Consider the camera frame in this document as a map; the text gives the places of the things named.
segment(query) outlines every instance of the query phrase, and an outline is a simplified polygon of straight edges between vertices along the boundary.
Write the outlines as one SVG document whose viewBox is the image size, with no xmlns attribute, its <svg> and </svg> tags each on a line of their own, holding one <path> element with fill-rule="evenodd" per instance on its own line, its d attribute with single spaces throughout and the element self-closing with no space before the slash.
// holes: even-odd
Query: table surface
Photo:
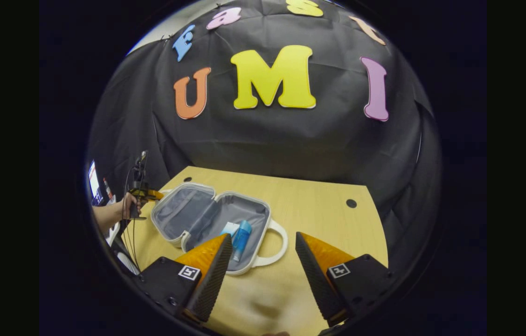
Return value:
<svg viewBox="0 0 526 336">
<path fill-rule="evenodd" d="M 327 328 L 315 303 L 295 250 L 296 232 L 319 238 L 358 257 L 369 253 L 388 266 L 387 245 L 379 215 L 365 186 L 302 181 L 187 167 L 161 190 L 173 189 L 184 179 L 210 185 L 216 194 L 236 191 L 259 198 L 271 207 L 271 216 L 286 229 L 289 242 L 284 257 L 269 266 L 253 268 L 240 276 L 225 276 L 206 327 L 221 334 L 260 336 L 287 331 L 293 336 L 317 335 Z M 346 200 L 356 201 L 356 208 Z M 165 241 L 150 216 L 154 202 L 142 208 L 146 221 L 127 227 L 123 238 L 132 239 L 139 267 L 163 256 L 176 259 L 180 248 Z M 259 256 L 271 257 L 282 239 L 267 231 Z"/>
</svg>

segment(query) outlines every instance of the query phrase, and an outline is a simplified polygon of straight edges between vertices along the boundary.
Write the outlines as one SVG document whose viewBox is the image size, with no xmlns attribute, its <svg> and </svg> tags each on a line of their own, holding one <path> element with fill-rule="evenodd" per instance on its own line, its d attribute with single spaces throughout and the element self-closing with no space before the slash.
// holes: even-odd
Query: blue tube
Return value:
<svg viewBox="0 0 526 336">
<path fill-rule="evenodd" d="M 242 257 L 242 252 L 244 252 L 244 248 L 246 247 L 246 242 L 250 237 L 250 231 L 250 223 L 248 223 L 247 221 L 241 221 L 240 227 L 238 228 L 238 231 L 236 231 L 234 240 L 232 242 L 232 247 L 234 249 L 232 260 L 240 261 L 240 257 Z"/>
</svg>

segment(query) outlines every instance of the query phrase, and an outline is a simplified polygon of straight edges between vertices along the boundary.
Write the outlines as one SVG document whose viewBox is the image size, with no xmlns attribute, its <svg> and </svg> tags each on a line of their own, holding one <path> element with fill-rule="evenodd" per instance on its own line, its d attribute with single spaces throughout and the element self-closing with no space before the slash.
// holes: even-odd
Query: toiletry bag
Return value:
<svg viewBox="0 0 526 336">
<path fill-rule="evenodd" d="M 184 253 L 219 236 L 226 223 L 248 221 L 252 231 L 244 252 L 240 261 L 229 261 L 226 274 L 240 275 L 252 267 L 272 264 L 288 247 L 286 230 L 271 219 L 271 208 L 266 202 L 233 191 L 215 195 L 215 190 L 207 185 L 178 185 L 154 206 L 151 216 L 161 235 Z M 268 229 L 282 236 L 282 248 L 272 257 L 259 257 L 257 253 Z"/>
</svg>

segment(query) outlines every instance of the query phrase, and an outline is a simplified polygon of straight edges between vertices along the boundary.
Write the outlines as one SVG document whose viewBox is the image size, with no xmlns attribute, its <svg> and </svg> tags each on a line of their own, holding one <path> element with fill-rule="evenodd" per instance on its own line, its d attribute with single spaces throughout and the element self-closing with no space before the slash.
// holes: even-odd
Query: orange letter u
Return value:
<svg viewBox="0 0 526 336">
<path fill-rule="evenodd" d="M 203 68 L 194 73 L 193 78 L 197 81 L 197 101 L 193 106 L 187 104 L 187 84 L 190 78 L 184 77 L 174 83 L 176 91 L 176 113 L 182 119 L 196 118 L 205 109 L 207 104 L 207 75 L 211 68 Z"/>
</svg>

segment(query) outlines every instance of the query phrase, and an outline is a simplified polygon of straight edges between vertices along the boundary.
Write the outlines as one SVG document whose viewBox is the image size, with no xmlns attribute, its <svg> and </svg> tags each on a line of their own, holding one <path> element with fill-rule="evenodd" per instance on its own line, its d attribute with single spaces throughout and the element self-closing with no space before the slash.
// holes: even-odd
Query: case handle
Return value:
<svg viewBox="0 0 526 336">
<path fill-rule="evenodd" d="M 274 262 L 280 260 L 280 258 L 284 256 L 284 253 L 286 253 L 286 250 L 288 249 L 288 234 L 286 233 L 286 230 L 284 230 L 284 228 L 280 224 L 278 224 L 276 221 L 272 219 L 267 229 L 273 230 L 277 232 L 278 234 L 280 234 L 280 236 L 282 236 L 282 248 L 276 255 L 272 257 L 259 257 L 257 255 L 257 259 L 255 259 L 255 262 L 253 262 L 252 267 L 273 264 Z"/>
</svg>

